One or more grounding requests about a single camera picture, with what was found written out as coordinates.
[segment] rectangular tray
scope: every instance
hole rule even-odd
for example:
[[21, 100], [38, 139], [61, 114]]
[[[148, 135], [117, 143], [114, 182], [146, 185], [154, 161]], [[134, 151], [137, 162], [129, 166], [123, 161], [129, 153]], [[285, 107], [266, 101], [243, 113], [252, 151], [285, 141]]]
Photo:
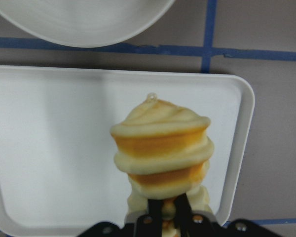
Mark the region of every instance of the rectangular tray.
[[127, 175], [109, 134], [146, 95], [208, 116], [215, 144], [203, 182], [228, 220], [255, 98], [232, 75], [0, 66], [0, 229], [76, 236], [100, 221], [123, 226]]

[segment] gray surface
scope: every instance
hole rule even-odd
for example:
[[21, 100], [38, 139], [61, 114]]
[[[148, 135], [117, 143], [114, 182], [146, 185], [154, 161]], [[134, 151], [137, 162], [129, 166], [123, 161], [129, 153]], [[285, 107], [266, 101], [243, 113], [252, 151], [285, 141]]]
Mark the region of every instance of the gray surface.
[[[177, 0], [133, 45], [202, 46], [206, 1]], [[0, 17], [0, 37], [34, 38]], [[214, 47], [296, 51], [296, 0], [218, 0]], [[0, 48], [0, 64], [200, 72], [190, 56]], [[212, 58], [212, 73], [246, 79], [256, 108], [230, 220], [296, 218], [296, 62]], [[266, 225], [296, 237], [296, 224]]]

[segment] food item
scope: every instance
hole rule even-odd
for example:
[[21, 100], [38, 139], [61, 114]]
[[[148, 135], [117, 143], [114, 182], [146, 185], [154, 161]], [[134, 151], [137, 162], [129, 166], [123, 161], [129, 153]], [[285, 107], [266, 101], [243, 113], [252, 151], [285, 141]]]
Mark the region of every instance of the food item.
[[132, 185], [130, 211], [146, 209], [148, 198], [163, 199], [163, 219], [170, 228], [173, 200], [180, 194], [187, 193], [192, 208], [210, 210], [207, 190], [200, 186], [214, 151], [206, 134], [209, 125], [209, 118], [151, 93], [111, 128], [118, 147], [115, 164]]

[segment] screw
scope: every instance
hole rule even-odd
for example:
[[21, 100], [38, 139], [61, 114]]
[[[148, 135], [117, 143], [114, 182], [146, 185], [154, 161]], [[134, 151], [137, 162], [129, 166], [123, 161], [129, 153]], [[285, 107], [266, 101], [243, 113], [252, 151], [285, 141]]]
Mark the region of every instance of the screw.
[[194, 215], [192, 220], [195, 223], [201, 224], [203, 222], [203, 217], [201, 215]]
[[247, 226], [241, 222], [236, 223], [235, 227], [238, 231], [246, 231], [247, 230]]
[[152, 222], [152, 217], [151, 216], [146, 216], [144, 219], [143, 219], [143, 223], [144, 224], [150, 224]]
[[113, 228], [111, 226], [106, 226], [103, 228], [102, 234], [108, 235], [108, 234], [112, 233], [112, 231], [113, 231]]

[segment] white bowl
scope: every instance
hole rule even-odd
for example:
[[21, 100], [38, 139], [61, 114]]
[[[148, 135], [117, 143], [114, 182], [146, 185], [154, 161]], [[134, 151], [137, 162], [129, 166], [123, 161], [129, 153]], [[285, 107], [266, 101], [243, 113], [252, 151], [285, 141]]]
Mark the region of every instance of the white bowl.
[[0, 14], [44, 40], [73, 47], [99, 47], [144, 31], [174, 1], [0, 0]]

